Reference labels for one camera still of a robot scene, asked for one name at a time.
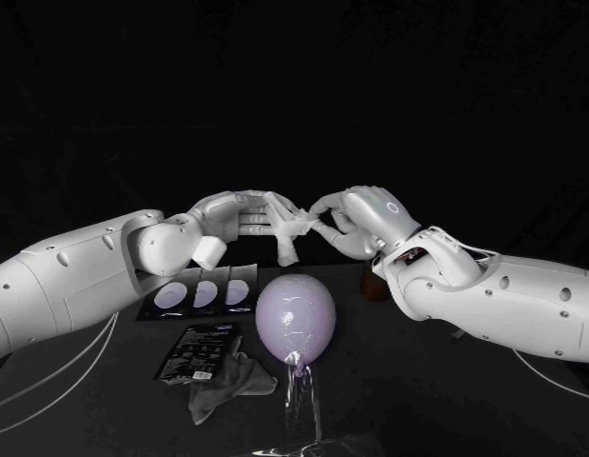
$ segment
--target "robotic hand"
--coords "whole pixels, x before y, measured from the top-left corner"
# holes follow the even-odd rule
[[[421,229],[382,188],[327,195],[310,219],[328,209],[343,232],[321,221],[313,229],[352,258],[375,258],[414,320],[442,319],[499,345],[589,363],[588,270],[473,248],[440,227]],[[470,250],[487,257],[476,260]]]
[[[300,213],[277,193],[228,191],[168,219],[158,210],[137,211],[24,249],[0,265],[0,357],[102,322],[168,283],[191,259],[215,268],[240,235],[279,234],[275,209]]]

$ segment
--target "microfiber towel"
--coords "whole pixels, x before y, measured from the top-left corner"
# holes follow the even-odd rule
[[[278,379],[266,372],[255,359],[239,352],[242,337],[233,340],[230,351],[222,362],[222,369],[209,380],[193,380],[189,409],[194,424],[200,426],[219,405],[238,395],[269,395],[277,390]]]

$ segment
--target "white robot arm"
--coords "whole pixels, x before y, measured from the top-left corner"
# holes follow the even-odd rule
[[[228,191],[168,219],[160,210],[137,211],[24,249],[0,264],[0,357],[102,322],[191,259],[215,268],[240,235],[275,234],[274,207],[298,212],[272,192]]]
[[[441,228],[421,229],[382,188],[326,196],[311,220],[328,209],[343,232],[323,221],[313,228],[350,257],[375,257],[411,319],[442,319],[491,343],[589,363],[588,270],[471,248]],[[421,249],[429,255],[411,262]],[[489,257],[476,260],[468,250]]]

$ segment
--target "black background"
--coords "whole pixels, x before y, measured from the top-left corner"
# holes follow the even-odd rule
[[[223,190],[308,209],[356,185],[589,269],[589,2],[0,2],[0,262]],[[229,246],[251,263],[272,238]]]

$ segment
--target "table surface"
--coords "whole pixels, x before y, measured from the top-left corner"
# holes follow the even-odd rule
[[[589,456],[589,400],[529,370],[515,352],[442,321],[415,322],[395,301],[360,295],[363,264],[261,268],[261,288],[287,273],[317,277],[330,289],[337,327],[314,365],[323,437],[372,432],[392,455]],[[135,321],[121,313],[99,364],[62,402],[0,434],[0,456],[230,456],[287,440],[287,367],[262,344],[255,315],[189,321]],[[161,361],[194,323],[239,322],[242,349],[279,379],[268,396],[240,396],[199,427],[189,387],[154,381]],[[105,324],[18,351],[0,370],[0,400],[34,384],[89,345]],[[98,351],[46,385],[0,407],[0,427],[39,411],[86,371]],[[528,356],[564,384],[584,389],[564,362]]]

